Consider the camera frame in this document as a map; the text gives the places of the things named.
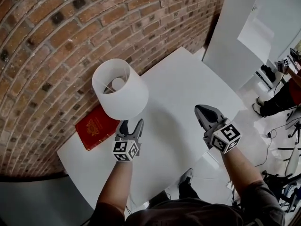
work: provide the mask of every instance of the white box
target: white box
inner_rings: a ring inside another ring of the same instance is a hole
[[[231,122],[212,134],[210,144],[225,154],[237,146],[241,136],[237,127]]]
[[[134,140],[114,141],[113,155],[117,161],[132,161],[139,151]]]

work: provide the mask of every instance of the person's left arm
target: person's left arm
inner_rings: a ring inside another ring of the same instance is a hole
[[[133,163],[116,162],[97,200],[89,226],[121,226],[130,193]]]
[[[287,68],[286,72],[292,77],[296,84],[301,88],[301,76],[294,73],[291,68]]]

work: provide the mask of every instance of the black sleeve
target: black sleeve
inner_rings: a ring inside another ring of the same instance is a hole
[[[114,206],[101,202],[95,207],[88,226],[122,226],[124,216]]]
[[[263,225],[284,225],[285,213],[274,194],[263,182],[252,183],[242,194],[241,208],[247,221],[260,221]]]

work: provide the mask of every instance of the black pants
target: black pants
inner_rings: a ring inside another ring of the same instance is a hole
[[[289,92],[288,83],[286,83],[271,100],[264,102],[264,106],[260,108],[260,115],[262,117],[275,115],[294,106],[296,104]]]
[[[196,191],[193,190],[190,184],[190,177],[187,177],[184,182],[182,182],[179,185],[179,199],[184,198],[198,198],[198,194]],[[151,209],[152,207],[156,206],[157,204],[165,201],[169,201],[167,194],[165,191],[160,192],[157,196],[153,197],[151,200],[149,200],[149,206],[148,209]]]

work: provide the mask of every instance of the white lampshade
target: white lampshade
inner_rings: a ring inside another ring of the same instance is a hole
[[[149,98],[145,82],[122,59],[101,64],[93,74],[92,86],[104,111],[116,120],[137,116]]]

